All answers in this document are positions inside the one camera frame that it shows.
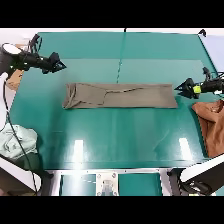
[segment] light green cloth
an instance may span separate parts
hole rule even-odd
[[[30,152],[37,153],[37,133],[33,129],[26,129],[20,125],[13,125],[13,128],[26,154]],[[0,154],[10,159],[18,159],[24,155],[9,123],[0,132]]]

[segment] folded cloth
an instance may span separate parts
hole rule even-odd
[[[15,129],[16,135],[26,154],[30,152],[37,153],[37,133],[32,129],[26,129],[20,125],[13,125],[13,128]],[[15,160],[24,155],[19,143],[13,135],[13,131],[9,123],[7,123],[4,129],[0,132],[0,154]]]
[[[68,83],[63,108],[177,108],[172,84]]]
[[[210,158],[224,153],[224,101],[197,102],[192,109],[198,115],[205,148]]]

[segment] brown cloth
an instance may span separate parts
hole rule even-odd
[[[63,108],[177,108],[172,84],[66,84]]]
[[[198,115],[205,147],[210,158],[224,153],[224,102],[198,102],[192,109]]]

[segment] black cable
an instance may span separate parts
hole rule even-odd
[[[22,149],[22,151],[23,151],[24,156],[26,157],[26,160],[27,160],[29,169],[30,169],[30,171],[31,171],[31,173],[32,173],[33,184],[34,184],[34,188],[35,188],[35,194],[36,194],[36,196],[37,196],[37,186],[36,186],[36,183],[35,183],[34,173],[33,173],[33,171],[32,171],[32,166],[31,166],[31,164],[30,164],[30,160],[29,160],[29,158],[28,158],[28,156],[27,156],[27,154],[26,154],[26,152],[25,152],[25,150],[24,150],[22,144],[20,143],[18,136],[16,135],[15,129],[13,128],[13,125],[12,125],[12,122],[11,122],[11,119],[10,119],[10,116],[9,116],[8,105],[7,105],[7,101],[6,101],[6,97],[5,97],[5,85],[6,85],[6,81],[4,82],[4,86],[3,86],[3,99],[4,99],[5,107],[6,107],[6,110],[7,110],[7,118],[8,118],[8,122],[9,122],[11,128],[12,128],[13,135],[15,136],[17,142],[19,143],[19,145],[20,145],[20,147],[21,147],[21,149]]]

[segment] green table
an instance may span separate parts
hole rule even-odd
[[[67,82],[171,82],[204,79],[215,71],[199,37],[185,34],[40,33],[40,54],[58,52],[67,69],[23,76],[11,108],[14,124],[38,133],[45,169],[188,166],[207,159],[193,99],[177,96],[178,109],[98,108],[63,110]],[[200,101],[214,101],[202,94]],[[75,141],[83,140],[80,160]]]

